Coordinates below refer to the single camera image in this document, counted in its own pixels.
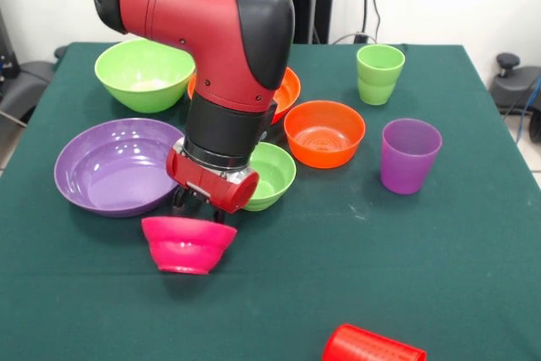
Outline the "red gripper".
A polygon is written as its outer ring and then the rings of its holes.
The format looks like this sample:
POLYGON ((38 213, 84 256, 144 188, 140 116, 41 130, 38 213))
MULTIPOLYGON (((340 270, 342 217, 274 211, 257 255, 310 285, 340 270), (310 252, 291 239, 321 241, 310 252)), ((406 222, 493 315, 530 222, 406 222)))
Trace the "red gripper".
POLYGON ((256 190, 260 176, 251 167, 240 171, 217 171, 201 166, 182 153, 170 149, 167 174, 179 184, 172 195, 171 214, 195 217, 199 199, 215 207, 214 222, 224 224, 226 212, 244 208, 256 190))

